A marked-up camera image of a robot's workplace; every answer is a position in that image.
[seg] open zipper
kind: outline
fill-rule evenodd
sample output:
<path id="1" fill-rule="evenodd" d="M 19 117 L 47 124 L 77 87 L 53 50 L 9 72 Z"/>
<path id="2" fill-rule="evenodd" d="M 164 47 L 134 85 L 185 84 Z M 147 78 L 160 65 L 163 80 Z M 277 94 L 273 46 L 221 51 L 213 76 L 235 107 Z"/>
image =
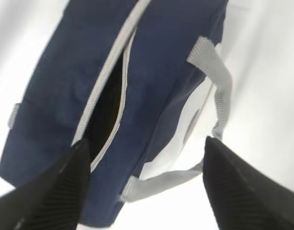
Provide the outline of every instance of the open zipper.
<path id="1" fill-rule="evenodd" d="M 105 89 L 107 83 L 110 84 L 111 78 L 114 78 L 114 75 L 119 75 L 120 68 L 122 67 L 122 77 L 121 79 L 118 79 L 118 76 L 115 76 L 116 82 L 121 80 L 121 89 L 119 91 L 118 88 L 115 88 L 112 92 L 111 91 L 111 97 L 116 99 L 118 96 L 118 91 L 120 92 L 120 103 L 118 108 L 118 113 L 116 117 L 116 121 L 114 123 L 114 126 L 112 128 L 111 124 L 112 121 L 107 121 L 106 128 L 107 131 L 110 130 L 111 127 L 111 133 L 109 137 L 107 138 L 105 144 L 102 146 L 102 149 L 99 153 L 94 154 L 93 161 L 91 163 L 91 171 L 95 169 L 99 161 L 104 156 L 106 150 L 108 149 L 110 143 L 112 142 L 118 128 L 119 123 L 122 118 L 123 110 L 124 110 L 124 104 L 125 104 L 125 91 L 126 91 L 126 82 L 127 82 L 127 68 L 129 63 L 129 55 L 130 55 L 130 48 L 133 42 L 134 34 L 135 34 L 135 28 L 143 15 L 144 11 L 148 7 L 151 0 L 140 0 L 137 2 L 135 7 L 132 9 L 131 13 L 127 17 L 125 23 L 122 26 L 122 29 L 120 30 L 111 50 L 110 53 L 104 63 L 104 66 L 102 70 L 100 71 L 100 74 L 96 80 L 96 83 L 91 91 L 90 97 L 87 101 L 87 104 L 84 108 L 83 114 L 81 116 L 81 119 L 79 121 L 75 136 L 72 141 L 72 145 L 74 145 L 77 141 L 81 140 L 85 135 L 87 135 L 87 138 L 89 137 L 89 124 L 90 119 L 92 118 L 94 110 L 100 110 L 100 108 L 97 108 L 96 104 L 98 103 L 101 94 L 103 90 Z"/>

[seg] gray zipper trim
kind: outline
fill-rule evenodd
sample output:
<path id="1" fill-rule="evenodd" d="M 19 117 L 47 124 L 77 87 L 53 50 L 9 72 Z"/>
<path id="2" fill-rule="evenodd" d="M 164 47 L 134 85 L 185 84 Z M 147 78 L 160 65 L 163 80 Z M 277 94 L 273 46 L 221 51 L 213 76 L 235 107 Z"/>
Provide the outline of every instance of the gray zipper trim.
<path id="1" fill-rule="evenodd" d="M 124 47 L 126 46 L 127 42 L 129 41 L 129 38 L 133 34 L 133 31 L 136 28 L 136 25 L 138 24 L 140 18 L 142 17 L 144 11 L 148 7 L 151 0 L 140 0 L 137 2 L 135 7 L 130 12 L 129 16 L 127 17 L 125 23 L 122 26 L 122 29 L 120 30 L 111 50 L 110 53 L 104 63 L 104 66 L 102 70 L 100 71 L 100 74 L 96 80 L 96 83 L 90 93 L 90 97 L 87 101 L 87 104 L 84 108 L 83 114 L 81 116 L 81 119 L 79 121 L 75 136 L 72 140 L 72 144 L 75 144 L 77 141 L 81 140 L 86 127 L 89 123 L 90 117 L 92 115 L 92 112 L 95 108 L 95 105 L 99 99 L 100 94 L 102 93 L 104 86 L 106 85 L 106 82 L 117 62 L 118 57 L 120 56 L 121 52 L 123 51 Z M 92 163 L 92 169 L 95 169 L 96 165 L 99 163 L 99 161 L 102 159 L 103 155 L 105 154 L 105 151 L 103 151 L 104 148 L 101 150 L 101 154 L 99 153 L 97 155 L 97 158 Z"/>

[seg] zipper opening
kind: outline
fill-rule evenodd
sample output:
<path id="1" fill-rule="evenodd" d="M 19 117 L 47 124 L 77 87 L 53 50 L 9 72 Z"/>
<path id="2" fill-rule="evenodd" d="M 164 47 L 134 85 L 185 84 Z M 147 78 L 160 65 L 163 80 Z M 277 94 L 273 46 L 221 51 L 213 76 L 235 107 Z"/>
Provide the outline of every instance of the zipper opening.
<path id="1" fill-rule="evenodd" d="M 103 89 L 105 88 L 105 85 L 110 78 L 110 75 L 116 66 L 116 62 L 119 57 L 122 57 L 122 52 L 124 48 L 126 47 L 127 43 L 133 39 L 131 36 L 134 34 L 135 28 L 142 17 L 144 11 L 148 7 L 151 0 L 140 0 L 136 3 L 132 11 L 130 12 L 129 16 L 127 17 L 125 23 L 123 24 L 111 50 L 110 53 L 104 63 L 104 66 L 102 70 L 100 71 L 100 74 L 96 80 L 96 83 L 90 93 L 89 99 L 87 101 L 87 104 L 84 108 L 83 114 L 81 116 L 81 119 L 79 121 L 79 124 L 77 126 L 77 130 L 75 133 L 75 136 L 73 138 L 72 144 L 74 145 L 77 141 L 81 140 L 86 130 L 89 126 L 90 119 L 93 115 L 94 108 L 96 106 L 96 103 L 98 102 L 100 95 L 102 94 Z M 116 123 L 113 127 L 113 130 L 109 136 L 112 136 L 113 132 L 117 132 L 119 126 L 118 118 L 116 120 Z M 93 171 L 96 167 L 96 165 L 99 163 L 99 161 L 104 156 L 105 151 L 103 151 L 104 148 L 108 148 L 112 140 L 107 140 L 104 144 L 102 150 L 96 155 L 95 159 L 93 160 L 91 164 L 91 171 Z"/>
<path id="2" fill-rule="evenodd" d="M 129 66 L 130 52 L 131 52 L 131 47 L 132 47 L 134 36 L 135 36 L 135 31 L 133 32 L 127 46 L 125 47 L 125 49 L 122 53 L 122 55 L 120 55 L 116 65 L 112 71 L 112 74 L 108 80 L 108 83 L 105 86 L 105 89 L 107 86 L 109 88 L 109 85 L 112 84 L 111 79 L 112 79 L 113 83 L 114 83 L 114 79 L 117 80 L 117 81 L 115 81 L 115 83 L 118 83 L 117 87 L 119 87 L 119 88 L 118 88 L 118 95 L 115 94 L 115 101 L 113 101 L 113 100 L 108 101 L 106 94 L 102 93 L 101 97 L 95 107 L 95 109 L 97 109 L 98 104 L 101 104 L 101 102 L 102 102 L 101 99 L 103 97 L 103 99 L 105 101 L 104 103 L 107 103 L 108 107 L 111 108 L 111 110 L 109 110 L 111 112 L 111 114 L 106 114 L 106 115 L 103 114 L 102 117 L 104 117 L 104 116 L 110 117 L 109 121 L 111 121 L 111 123 L 108 124 L 110 126 L 109 132 L 108 132 L 108 130 L 105 130 L 106 131 L 105 133 L 103 133 L 101 129 L 100 130 L 95 129 L 95 124 L 94 124 L 93 128 L 98 133 L 98 136 L 102 140 L 102 144 L 98 144 L 97 149 L 91 149 L 91 153 L 92 153 L 91 159 L 93 159 L 91 162 L 91 172 L 96 168 L 97 164 L 102 159 L 103 155 L 107 151 L 108 147 L 110 146 L 111 142 L 113 141 L 113 139 L 119 129 L 119 125 L 120 125 L 120 122 L 121 122 L 121 119 L 123 116 L 124 106 L 125 106 L 126 90 L 127 90 L 127 82 L 128 82 L 128 66 Z M 99 117 L 92 116 L 90 121 L 92 121 L 93 118 L 99 119 Z"/>
<path id="3" fill-rule="evenodd" d="M 117 121 L 121 91 L 123 55 L 118 58 L 112 73 L 96 103 L 87 124 L 84 138 L 89 141 L 90 159 L 93 161 L 109 138 Z"/>

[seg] navy fabric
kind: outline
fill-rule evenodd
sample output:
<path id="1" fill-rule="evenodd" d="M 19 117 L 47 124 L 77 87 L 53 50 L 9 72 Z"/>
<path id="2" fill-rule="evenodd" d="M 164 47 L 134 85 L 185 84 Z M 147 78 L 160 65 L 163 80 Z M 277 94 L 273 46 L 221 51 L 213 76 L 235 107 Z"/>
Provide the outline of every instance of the navy fabric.
<path id="1" fill-rule="evenodd" d="M 133 0 L 70 0 L 30 80 L 0 163 L 20 186 L 68 151 Z"/>
<path id="2" fill-rule="evenodd" d="M 133 0 L 70 0 L 10 131 L 1 176 L 19 186 L 69 149 L 80 116 Z M 81 223 L 110 226 L 129 176 L 170 140 L 204 75 L 186 59 L 199 36 L 221 40 L 226 0 L 154 0 L 133 41 L 120 128 L 91 174 Z"/>

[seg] navy blue bag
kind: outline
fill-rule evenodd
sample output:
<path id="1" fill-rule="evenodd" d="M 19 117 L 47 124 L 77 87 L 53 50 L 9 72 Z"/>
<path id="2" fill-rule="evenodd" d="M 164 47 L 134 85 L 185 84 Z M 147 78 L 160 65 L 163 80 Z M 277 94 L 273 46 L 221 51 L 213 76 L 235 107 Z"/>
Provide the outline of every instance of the navy blue bag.
<path id="1" fill-rule="evenodd" d="M 91 175 L 80 222 L 110 226 L 131 201 L 121 196 L 129 178 L 139 177 L 170 142 L 204 81 L 187 58 L 199 38 L 221 42 L 226 4 L 70 0 L 19 106 L 1 177 L 20 186 L 85 137 Z"/>

